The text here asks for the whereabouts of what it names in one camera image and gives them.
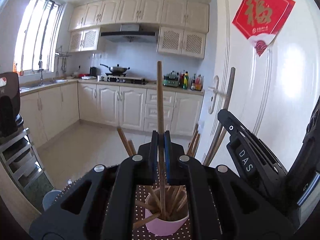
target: countertop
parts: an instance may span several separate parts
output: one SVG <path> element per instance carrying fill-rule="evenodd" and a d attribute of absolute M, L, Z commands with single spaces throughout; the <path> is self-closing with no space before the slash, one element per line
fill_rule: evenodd
<path fill-rule="evenodd" d="M 22 89 L 20 91 L 20 96 L 25 96 L 29 95 L 35 92 L 39 92 L 42 90 L 47 90 L 50 88 L 54 87 L 60 87 L 60 86 L 65 86 L 71 83 L 87 83 L 87 84 L 99 84 L 99 85 L 109 85 L 109 86 L 122 86 L 122 87 L 134 87 L 134 88 L 146 88 L 146 89 L 157 89 L 156 82 L 149 82 L 145 85 L 139 85 L 139 84 L 128 84 L 128 83 L 117 83 L 117 82 L 106 82 L 106 81 L 99 81 L 97 79 L 89 79 L 89 80 L 84 80 L 84 79 L 68 79 L 67 82 L 64 83 L 57 83 L 57 84 L 51 84 L 43 87 L 36 87 L 31 90 L 26 90 Z M 195 90 L 190 90 L 190 89 L 182 89 L 182 88 L 174 88 L 174 87 L 166 87 L 163 86 L 163 91 L 172 91 L 172 92 L 178 92 L 178 93 L 185 93 L 185 94 L 191 94 L 191 95 L 198 95 L 198 96 L 204 96 L 204 90 L 202 91 L 195 91 Z"/>

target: range hood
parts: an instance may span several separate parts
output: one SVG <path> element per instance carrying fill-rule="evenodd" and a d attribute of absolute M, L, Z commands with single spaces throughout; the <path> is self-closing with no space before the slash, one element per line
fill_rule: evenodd
<path fill-rule="evenodd" d="M 122 24 L 120 31 L 102 32 L 101 37 L 112 42 L 158 42 L 156 32 L 141 31 L 139 24 Z"/>

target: lattice cabinet door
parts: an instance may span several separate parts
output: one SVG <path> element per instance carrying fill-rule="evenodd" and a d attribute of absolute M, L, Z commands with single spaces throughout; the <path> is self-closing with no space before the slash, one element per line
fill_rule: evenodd
<path fill-rule="evenodd" d="M 83 31 L 72 32 L 69 43 L 69 52 L 76 52 L 81 50 Z"/>
<path fill-rule="evenodd" d="M 204 58 L 206 34 L 184 31 L 182 55 Z"/>
<path fill-rule="evenodd" d="M 161 27 L 158 52 L 180 54 L 182 51 L 183 29 Z"/>
<path fill-rule="evenodd" d="M 100 28 L 84 30 L 81 51 L 96 50 L 98 45 L 99 34 Z"/>

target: drawer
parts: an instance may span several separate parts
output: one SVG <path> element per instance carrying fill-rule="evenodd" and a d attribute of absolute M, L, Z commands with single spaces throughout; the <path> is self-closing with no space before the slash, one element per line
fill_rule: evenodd
<path fill-rule="evenodd" d="M 174 100 L 176 98 L 175 92 L 163 91 L 163 105 L 174 106 Z M 147 91 L 147 104 L 157 104 L 157 90 L 148 89 Z"/>
<path fill-rule="evenodd" d="M 163 107 L 163 119 L 171 122 L 173 107 Z M 146 118 L 158 119 L 158 107 L 157 105 L 146 105 Z"/>
<path fill-rule="evenodd" d="M 170 131 L 171 120 L 164 120 L 164 131 Z M 144 120 L 144 131 L 152 132 L 153 130 L 158 130 L 158 120 L 146 118 Z"/>

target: silver screw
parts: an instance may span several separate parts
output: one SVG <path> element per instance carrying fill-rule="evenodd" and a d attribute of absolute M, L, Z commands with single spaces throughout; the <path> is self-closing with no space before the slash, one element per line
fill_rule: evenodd
<path fill-rule="evenodd" d="M 188 160 L 190 160 L 190 157 L 188 155 L 181 155 L 179 157 L 179 160 L 182 162 L 187 162 Z"/>
<path fill-rule="evenodd" d="M 139 154 L 136 154 L 132 157 L 132 159 L 135 161 L 135 162 L 139 162 L 139 161 L 142 161 L 143 157 Z"/>
<path fill-rule="evenodd" d="M 220 166 L 218 166 L 218 171 L 225 173 L 228 171 L 228 167 L 225 165 L 220 165 Z"/>
<path fill-rule="evenodd" d="M 102 171 L 104 171 L 104 166 L 99 164 L 99 165 L 95 166 L 93 169 L 95 172 L 102 172 Z"/>

